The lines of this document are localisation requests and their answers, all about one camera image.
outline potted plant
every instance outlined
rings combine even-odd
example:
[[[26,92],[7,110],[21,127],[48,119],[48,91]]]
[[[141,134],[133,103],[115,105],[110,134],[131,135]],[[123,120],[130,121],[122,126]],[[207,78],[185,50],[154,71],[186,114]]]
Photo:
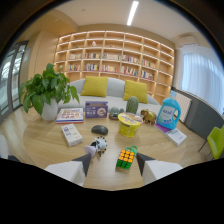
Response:
[[[56,119],[58,103],[61,100],[68,103],[72,97],[79,102],[76,88],[70,86],[70,80],[63,73],[56,73],[53,67],[53,64],[48,63],[42,75],[34,75],[19,87],[20,102],[25,94],[23,108],[26,113],[33,106],[37,113],[48,121]]]

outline cabinet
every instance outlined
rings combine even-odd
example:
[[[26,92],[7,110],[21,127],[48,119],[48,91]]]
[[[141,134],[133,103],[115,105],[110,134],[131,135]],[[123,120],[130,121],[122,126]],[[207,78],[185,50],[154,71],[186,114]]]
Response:
[[[81,32],[58,39],[54,64],[71,82],[98,76],[145,83],[162,104],[173,81],[174,49],[126,32]]]

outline picture book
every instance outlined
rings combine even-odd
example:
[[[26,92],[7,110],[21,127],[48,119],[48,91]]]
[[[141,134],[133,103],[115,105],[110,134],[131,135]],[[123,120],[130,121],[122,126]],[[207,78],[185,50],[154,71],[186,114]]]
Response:
[[[154,124],[154,127],[164,136],[166,136],[170,141],[172,141],[176,146],[179,146],[187,138],[187,136],[177,128],[169,129],[159,124]]]
[[[57,124],[83,123],[83,108],[61,109],[56,119]]]

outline tissue box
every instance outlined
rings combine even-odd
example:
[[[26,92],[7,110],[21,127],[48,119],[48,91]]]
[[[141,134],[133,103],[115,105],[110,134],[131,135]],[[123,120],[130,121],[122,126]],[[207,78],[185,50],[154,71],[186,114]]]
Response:
[[[86,101],[85,115],[86,118],[103,118],[107,117],[107,101]]]
[[[77,145],[83,142],[83,138],[74,124],[68,124],[61,127],[69,146]]]

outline small figurine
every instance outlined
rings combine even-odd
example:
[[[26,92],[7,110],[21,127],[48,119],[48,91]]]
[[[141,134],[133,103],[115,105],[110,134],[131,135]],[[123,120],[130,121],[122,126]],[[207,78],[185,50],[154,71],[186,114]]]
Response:
[[[154,125],[156,122],[156,114],[152,111],[149,111],[148,109],[141,110],[141,115],[144,115],[143,121],[145,121],[146,124],[151,123],[151,125]]]
[[[124,109],[121,108],[120,110],[117,108],[117,107],[112,107],[111,108],[111,111],[110,111],[110,115],[109,115],[109,118],[110,119],[113,119],[113,120],[118,120],[118,115],[120,113],[123,113],[124,112]]]
[[[95,41],[92,42],[92,46],[93,47],[96,47],[97,46]]]
[[[107,147],[107,141],[105,140],[104,137],[100,136],[95,138],[95,140],[91,143],[91,145],[85,146],[84,151],[86,153],[90,153],[91,157],[95,155],[96,151],[99,154],[99,156],[101,156],[101,153],[102,152],[104,153],[104,151],[106,151],[106,147]]]

